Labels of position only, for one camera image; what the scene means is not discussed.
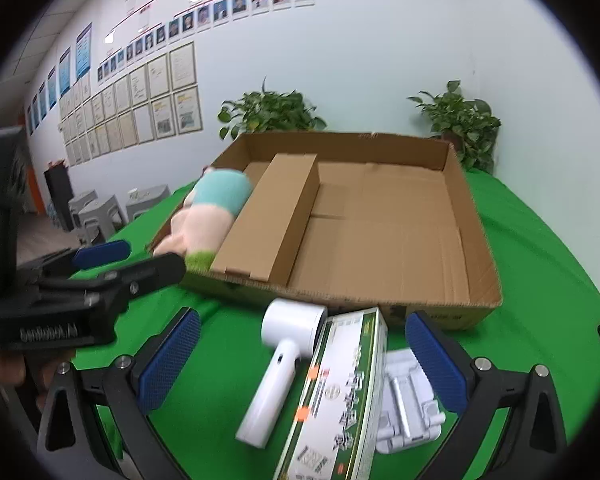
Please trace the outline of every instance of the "product box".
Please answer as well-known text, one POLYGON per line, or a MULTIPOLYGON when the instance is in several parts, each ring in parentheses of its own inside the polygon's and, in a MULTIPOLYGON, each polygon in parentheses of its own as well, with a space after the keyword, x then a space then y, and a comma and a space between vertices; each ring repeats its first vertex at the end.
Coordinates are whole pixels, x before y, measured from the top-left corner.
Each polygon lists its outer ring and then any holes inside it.
POLYGON ((382 408, 378 308, 327 318, 274 480, 366 480, 382 408))
POLYGON ((184 287, 260 308, 278 297, 324 304, 331 315, 378 306, 395 326, 423 309, 450 330, 474 326, 502 303, 449 143, 264 132, 239 136, 212 166, 244 171, 254 191, 211 271, 188 271, 184 287))

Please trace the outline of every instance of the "plush toy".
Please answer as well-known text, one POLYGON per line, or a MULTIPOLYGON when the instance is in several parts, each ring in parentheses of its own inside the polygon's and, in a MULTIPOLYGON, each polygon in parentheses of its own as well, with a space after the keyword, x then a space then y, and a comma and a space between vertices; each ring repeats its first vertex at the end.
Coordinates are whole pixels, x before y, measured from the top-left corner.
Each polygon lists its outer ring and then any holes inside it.
POLYGON ((177 253, 190 269, 209 270, 222 242, 253 191, 241 171, 208 168, 171 218, 171 234, 154 256, 177 253))

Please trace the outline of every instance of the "table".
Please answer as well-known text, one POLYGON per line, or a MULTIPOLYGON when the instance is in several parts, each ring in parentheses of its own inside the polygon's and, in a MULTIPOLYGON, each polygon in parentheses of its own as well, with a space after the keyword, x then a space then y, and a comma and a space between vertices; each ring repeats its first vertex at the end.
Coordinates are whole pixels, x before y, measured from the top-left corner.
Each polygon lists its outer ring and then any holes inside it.
MULTIPOLYGON (((574 436, 600 392, 600 294, 558 237, 504 184, 485 173, 467 174, 502 282, 504 304, 471 330, 452 333, 472 356, 488 356, 496 366, 528 371, 546 364, 554 377, 568 438, 574 436)), ((149 243, 192 186, 143 214, 113 239, 131 243, 131 259, 147 256, 149 243)), ((102 269, 83 276, 92 276, 102 269)), ((170 287, 132 302, 116 325, 118 341, 78 352, 78 368, 109 365, 119 354, 135 353, 160 332, 181 306, 203 321, 202 336, 163 406, 150 417, 165 444, 195 480, 272 478, 298 405, 300 370, 267 448, 253 449, 234 439, 271 350, 261 344, 262 311, 170 287)), ((405 346, 402 331, 390 331, 389 349, 405 346)), ((116 431, 101 410, 112 442, 116 431)), ((466 478, 476 478, 488 462, 506 417, 499 410, 466 478)), ((393 455, 376 453, 372 480, 414 478, 435 452, 455 418, 447 415, 434 444, 393 455)))

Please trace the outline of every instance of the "open cardboard box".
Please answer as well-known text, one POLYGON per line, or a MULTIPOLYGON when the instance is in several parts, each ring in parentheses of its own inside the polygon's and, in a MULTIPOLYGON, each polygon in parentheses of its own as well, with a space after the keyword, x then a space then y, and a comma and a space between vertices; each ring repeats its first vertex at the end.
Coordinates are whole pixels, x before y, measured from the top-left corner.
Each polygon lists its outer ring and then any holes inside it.
POLYGON ((265 132, 238 137, 212 165, 244 171, 254 191, 212 270, 187 272, 186 288, 260 307, 276 297, 320 303, 331 314, 379 306, 392 325, 424 309, 451 330, 474 326, 502 303, 471 192, 446 142, 265 132))

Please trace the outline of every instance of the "gray stool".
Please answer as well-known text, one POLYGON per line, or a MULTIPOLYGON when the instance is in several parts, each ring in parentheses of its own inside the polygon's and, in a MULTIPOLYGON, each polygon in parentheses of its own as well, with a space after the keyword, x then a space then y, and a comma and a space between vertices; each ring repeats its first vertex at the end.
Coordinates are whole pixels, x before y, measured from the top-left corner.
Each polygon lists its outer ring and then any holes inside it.
POLYGON ((96 200, 97 197, 98 195, 95 190, 91 189, 89 191, 77 194, 71 200, 69 200, 69 202, 67 202, 67 205, 69 206, 69 213, 71 213, 71 220, 74 223, 74 230, 80 238, 80 241, 87 244, 90 243, 90 238, 86 230, 82 227, 80 216, 78 214, 89 202, 96 200))
POLYGON ((132 222, 170 194, 169 187, 165 185, 129 192, 129 200, 126 202, 126 217, 132 222))
POLYGON ((89 202, 78 216, 91 240, 98 237, 98 232, 108 240, 125 226, 115 195, 89 202))

